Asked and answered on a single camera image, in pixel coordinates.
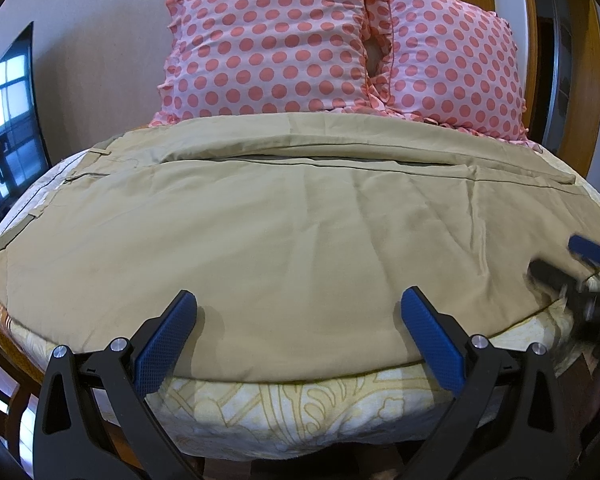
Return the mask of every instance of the metal screw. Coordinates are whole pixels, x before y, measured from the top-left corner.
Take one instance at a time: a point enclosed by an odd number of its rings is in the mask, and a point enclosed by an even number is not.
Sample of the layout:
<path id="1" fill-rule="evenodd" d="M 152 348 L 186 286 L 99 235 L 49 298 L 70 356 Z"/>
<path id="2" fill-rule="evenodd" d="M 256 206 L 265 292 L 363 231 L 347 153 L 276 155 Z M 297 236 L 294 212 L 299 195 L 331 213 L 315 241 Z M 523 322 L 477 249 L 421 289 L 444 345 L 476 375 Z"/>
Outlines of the metal screw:
<path id="1" fill-rule="evenodd" d="M 60 345 L 54 348 L 54 357 L 56 359 L 64 357 L 64 354 L 66 354 L 66 346 Z"/>
<path id="2" fill-rule="evenodd" d="M 123 337 L 119 337 L 117 339 L 114 339 L 111 344 L 109 345 L 109 347 L 114 351 L 114 352 L 121 352 L 126 348 L 126 339 Z"/>
<path id="3" fill-rule="evenodd" d="M 489 346 L 489 340 L 481 334 L 476 334 L 471 338 L 471 344 L 479 349 L 487 348 L 487 346 Z"/>
<path id="4" fill-rule="evenodd" d="M 546 346 L 542 343 L 531 343 L 531 351 L 536 355 L 546 354 Z"/>

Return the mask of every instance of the yellow patterned sheet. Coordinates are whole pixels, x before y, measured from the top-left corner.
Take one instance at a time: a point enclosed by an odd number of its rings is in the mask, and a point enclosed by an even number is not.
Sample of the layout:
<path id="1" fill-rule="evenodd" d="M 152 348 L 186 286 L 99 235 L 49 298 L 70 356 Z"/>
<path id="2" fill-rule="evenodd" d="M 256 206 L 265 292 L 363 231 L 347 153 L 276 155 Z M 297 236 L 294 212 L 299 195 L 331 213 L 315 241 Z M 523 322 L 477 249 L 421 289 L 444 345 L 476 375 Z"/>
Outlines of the yellow patterned sheet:
<path id="1" fill-rule="evenodd" d="M 552 166 L 574 173 L 551 153 L 545 151 L 540 156 Z M 39 189 L 28 192 L 14 206 L 0 232 L 60 185 L 72 166 L 66 161 L 65 165 L 69 169 L 58 171 L 59 165 L 46 179 L 41 178 Z M 580 177 L 578 183 L 600 206 L 600 195 Z M 46 368 L 54 343 L 10 319 L 1 305 L 0 327 L 37 366 Z M 569 340 L 571 327 L 571 316 L 564 304 L 557 302 L 491 340 L 496 346 L 521 350 L 531 342 L 542 342 L 554 349 L 555 368 L 561 373 L 586 350 Z M 106 396 L 97 397 L 104 417 L 115 422 Z M 147 401 L 181 451 L 252 460 L 291 458 L 335 442 L 387 444 L 422 439 L 450 398 L 427 368 L 415 364 L 315 383 L 213 383 L 167 378 Z M 496 402 L 494 399 L 486 420 L 494 416 Z"/>

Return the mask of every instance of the khaki blanket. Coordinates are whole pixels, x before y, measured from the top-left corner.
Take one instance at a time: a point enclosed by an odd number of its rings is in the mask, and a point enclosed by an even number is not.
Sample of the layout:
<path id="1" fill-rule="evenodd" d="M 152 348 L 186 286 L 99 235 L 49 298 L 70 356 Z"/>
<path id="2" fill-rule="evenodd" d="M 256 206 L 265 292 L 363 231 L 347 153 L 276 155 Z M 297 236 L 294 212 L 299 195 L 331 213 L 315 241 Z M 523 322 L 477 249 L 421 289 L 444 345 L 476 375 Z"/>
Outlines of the khaki blanket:
<path id="1" fill-rule="evenodd" d="M 0 302 L 91 351 L 189 289 L 200 317 L 183 377 L 395 367 L 419 359 L 397 314 L 410 285 L 493 335 L 546 306 L 524 279 L 532 257 L 586 275 L 566 242 L 600 242 L 600 209 L 573 181 L 525 148 L 372 116 L 129 132 L 0 237 Z"/>

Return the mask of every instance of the pink polka dot pillow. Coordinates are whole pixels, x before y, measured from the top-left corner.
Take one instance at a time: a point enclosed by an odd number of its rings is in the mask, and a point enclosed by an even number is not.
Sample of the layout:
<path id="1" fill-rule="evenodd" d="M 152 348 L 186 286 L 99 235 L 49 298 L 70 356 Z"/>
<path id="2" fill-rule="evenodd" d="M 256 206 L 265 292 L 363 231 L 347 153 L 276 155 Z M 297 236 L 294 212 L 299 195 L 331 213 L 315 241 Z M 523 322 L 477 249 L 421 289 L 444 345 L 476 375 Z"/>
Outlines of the pink polka dot pillow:
<path id="1" fill-rule="evenodd" d="M 364 0 L 167 0 L 173 51 L 152 124 L 368 107 Z"/>
<path id="2" fill-rule="evenodd" d="M 385 54 L 372 82 L 388 113 L 535 147 L 505 20 L 459 0 L 370 1 Z"/>

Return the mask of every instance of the blue gripper pad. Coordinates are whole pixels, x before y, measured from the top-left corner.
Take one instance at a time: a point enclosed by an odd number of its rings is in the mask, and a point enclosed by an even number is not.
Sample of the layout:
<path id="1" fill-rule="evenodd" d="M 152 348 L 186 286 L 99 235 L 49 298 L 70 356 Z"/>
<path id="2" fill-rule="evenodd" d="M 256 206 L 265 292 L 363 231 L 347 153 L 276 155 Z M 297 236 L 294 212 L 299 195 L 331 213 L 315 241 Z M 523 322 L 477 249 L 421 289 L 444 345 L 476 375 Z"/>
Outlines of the blue gripper pad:
<path id="1" fill-rule="evenodd" d="M 155 319 L 159 326 L 135 358 L 134 389 L 140 397 L 158 391 L 180 357 L 184 343 L 196 324 L 197 313 L 196 297 L 182 290 L 162 317 Z"/>
<path id="2" fill-rule="evenodd" d="M 580 235 L 573 235 L 569 238 L 568 247 L 572 253 L 578 254 L 591 263 L 600 266 L 600 245 Z"/>
<path id="3" fill-rule="evenodd" d="M 464 358 L 413 287 L 402 294 L 402 321 L 445 390 L 458 397 L 464 386 Z"/>

